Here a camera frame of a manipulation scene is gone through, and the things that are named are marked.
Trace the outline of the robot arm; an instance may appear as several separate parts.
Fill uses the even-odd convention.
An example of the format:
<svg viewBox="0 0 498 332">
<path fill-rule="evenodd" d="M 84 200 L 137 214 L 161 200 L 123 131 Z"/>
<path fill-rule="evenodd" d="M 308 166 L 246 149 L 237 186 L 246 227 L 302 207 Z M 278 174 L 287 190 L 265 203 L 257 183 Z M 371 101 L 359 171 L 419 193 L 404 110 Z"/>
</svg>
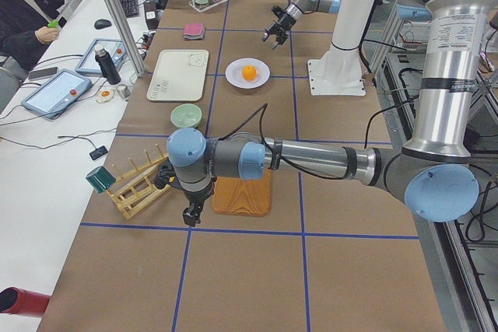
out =
<svg viewBox="0 0 498 332">
<path fill-rule="evenodd" d="M 323 179 L 359 180 L 385 190 L 414 215 L 449 222 L 469 212 L 479 195 L 463 140 L 476 91 L 486 18 L 497 0 L 399 0 L 432 18 L 415 128 L 400 151 L 305 145 L 234 132 L 206 138 L 193 128 L 167 140 L 174 186 L 189 206 L 184 222 L 196 225 L 219 176 L 255 180 L 285 163 Z"/>
<path fill-rule="evenodd" d="M 262 41 L 265 42 L 270 36 L 275 36 L 273 49 L 283 45 L 289 33 L 299 18 L 305 14 L 321 12 L 337 14 L 342 0 L 289 0 L 283 9 L 277 5 L 272 6 L 272 12 L 277 20 L 265 28 Z"/>
</svg>

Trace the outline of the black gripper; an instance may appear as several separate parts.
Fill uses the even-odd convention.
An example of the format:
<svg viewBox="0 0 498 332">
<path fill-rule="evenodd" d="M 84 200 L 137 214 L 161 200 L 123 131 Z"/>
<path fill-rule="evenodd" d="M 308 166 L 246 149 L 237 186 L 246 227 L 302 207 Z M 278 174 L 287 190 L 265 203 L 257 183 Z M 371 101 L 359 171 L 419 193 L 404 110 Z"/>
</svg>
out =
<svg viewBox="0 0 498 332">
<path fill-rule="evenodd" d="M 205 201 L 212 196 L 212 188 L 207 187 L 195 192 L 188 191 L 185 196 L 189 200 L 189 206 L 182 213 L 183 220 L 186 225 L 195 227 L 199 223 Z"/>
<path fill-rule="evenodd" d="M 278 5 L 273 5 L 271 10 L 277 20 L 269 28 L 265 29 L 262 41 L 265 42 L 271 35 L 274 35 L 271 49 L 275 50 L 286 42 L 286 38 L 295 25 L 296 19 Z"/>
</svg>

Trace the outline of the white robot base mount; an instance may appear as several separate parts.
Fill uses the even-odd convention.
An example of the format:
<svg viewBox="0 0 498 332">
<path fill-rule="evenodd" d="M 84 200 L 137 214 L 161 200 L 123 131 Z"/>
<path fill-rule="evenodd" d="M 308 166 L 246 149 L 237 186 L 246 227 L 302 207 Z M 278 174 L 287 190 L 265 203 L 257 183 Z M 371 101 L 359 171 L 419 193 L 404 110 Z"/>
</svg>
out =
<svg viewBox="0 0 498 332">
<path fill-rule="evenodd" d="M 329 50 L 308 61 L 313 96 L 364 96 L 360 44 L 376 0 L 341 0 Z"/>
</svg>

